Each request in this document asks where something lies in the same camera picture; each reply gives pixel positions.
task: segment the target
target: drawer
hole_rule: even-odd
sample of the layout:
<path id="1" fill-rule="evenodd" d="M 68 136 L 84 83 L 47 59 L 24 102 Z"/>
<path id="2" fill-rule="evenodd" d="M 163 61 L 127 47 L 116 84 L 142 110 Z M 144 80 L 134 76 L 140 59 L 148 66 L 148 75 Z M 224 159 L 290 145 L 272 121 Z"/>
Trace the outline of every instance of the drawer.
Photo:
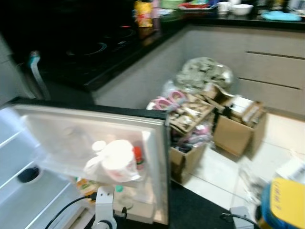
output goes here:
<path id="1" fill-rule="evenodd" d="M 305 33 L 250 30 L 248 51 L 305 57 Z"/>
<path id="2" fill-rule="evenodd" d="M 303 90 L 242 79 L 239 85 L 240 95 L 247 99 L 262 101 L 267 107 L 305 114 Z"/>
<path id="3" fill-rule="evenodd" d="M 240 78 L 304 88 L 305 60 L 245 53 Z"/>

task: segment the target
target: black cable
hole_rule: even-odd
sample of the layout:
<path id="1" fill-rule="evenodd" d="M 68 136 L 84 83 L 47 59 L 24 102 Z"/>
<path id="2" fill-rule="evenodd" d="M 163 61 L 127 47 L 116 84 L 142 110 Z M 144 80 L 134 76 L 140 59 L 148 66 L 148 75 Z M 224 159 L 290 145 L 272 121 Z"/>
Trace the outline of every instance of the black cable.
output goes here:
<path id="1" fill-rule="evenodd" d="M 254 225 L 254 228 L 255 229 L 261 229 L 257 223 L 253 222 L 252 220 L 246 218 L 245 216 L 240 216 L 240 215 L 236 215 L 236 214 L 231 214 L 231 213 L 222 213 L 220 216 L 219 216 L 222 220 L 226 221 L 226 222 L 229 222 L 227 220 L 227 217 L 236 217 L 236 218 L 240 218 L 240 219 L 243 219 L 243 220 L 246 220 L 248 221 L 249 223 L 252 223 Z"/>
<path id="2" fill-rule="evenodd" d="M 86 198 L 91 198 L 92 200 L 96 200 L 96 195 L 97 195 L 97 193 L 94 192 L 94 193 L 92 193 L 91 195 L 87 195 L 87 196 L 84 196 L 84 197 L 80 197 L 80 198 L 78 198 L 78 199 L 76 199 L 76 200 L 70 202 L 69 204 L 67 204 L 66 206 L 64 206 L 63 209 L 60 210 L 60 211 L 56 214 L 56 216 L 54 216 L 53 219 L 51 219 L 51 221 L 48 223 L 48 225 L 47 225 L 44 229 L 48 229 L 48 228 L 50 227 L 50 225 L 52 224 L 52 222 L 54 222 L 54 220 L 55 220 L 55 219 L 56 219 L 56 218 L 57 218 L 57 217 L 58 217 L 58 216 L 68 207 L 68 206 L 74 204 L 75 202 L 77 202 L 77 201 L 79 201 L 79 200 L 86 199 Z"/>

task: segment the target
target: white bowl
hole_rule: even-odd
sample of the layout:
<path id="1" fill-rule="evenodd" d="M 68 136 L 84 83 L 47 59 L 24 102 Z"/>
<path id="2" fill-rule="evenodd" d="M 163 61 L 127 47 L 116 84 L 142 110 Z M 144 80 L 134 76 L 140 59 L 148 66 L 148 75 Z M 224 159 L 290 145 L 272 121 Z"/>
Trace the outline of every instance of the white bowl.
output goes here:
<path id="1" fill-rule="evenodd" d="M 253 5 L 237 4 L 232 6 L 232 12 L 235 15 L 242 16 L 250 13 Z"/>

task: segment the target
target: stove burner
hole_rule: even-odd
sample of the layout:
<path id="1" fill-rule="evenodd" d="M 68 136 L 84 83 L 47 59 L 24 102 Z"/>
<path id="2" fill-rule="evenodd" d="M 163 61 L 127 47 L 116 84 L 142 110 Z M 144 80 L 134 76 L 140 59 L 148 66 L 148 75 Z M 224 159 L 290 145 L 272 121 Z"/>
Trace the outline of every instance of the stove burner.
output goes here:
<path id="1" fill-rule="evenodd" d="M 105 43 L 88 43 L 85 45 L 75 46 L 67 51 L 68 56 L 89 56 L 102 52 L 107 48 Z"/>
<path id="2" fill-rule="evenodd" d="M 106 33 L 104 37 L 108 39 L 121 39 L 121 38 L 127 38 L 133 36 L 134 34 L 135 34 L 134 30 L 131 29 L 118 29 Z"/>

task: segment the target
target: open refrigerator door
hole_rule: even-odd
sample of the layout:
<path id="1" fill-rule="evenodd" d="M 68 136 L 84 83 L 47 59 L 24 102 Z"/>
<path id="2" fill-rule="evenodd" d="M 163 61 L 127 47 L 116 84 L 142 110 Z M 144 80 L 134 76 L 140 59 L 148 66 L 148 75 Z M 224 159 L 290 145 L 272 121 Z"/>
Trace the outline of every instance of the open refrigerator door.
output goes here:
<path id="1" fill-rule="evenodd" d="M 11 102 L 4 109 L 13 110 L 37 140 L 34 157 L 40 167 L 71 177 L 123 186 L 133 195 L 133 207 L 127 210 L 128 219 L 168 224 L 165 112 L 103 106 L 67 107 L 26 99 Z M 104 141 L 107 147 L 122 140 L 141 149 L 143 171 L 137 168 L 136 176 L 121 182 L 112 176 L 117 171 L 106 171 L 101 160 L 88 172 L 88 162 L 101 154 L 92 149 L 95 142 Z M 115 211 L 122 211 L 115 196 L 113 207 Z"/>

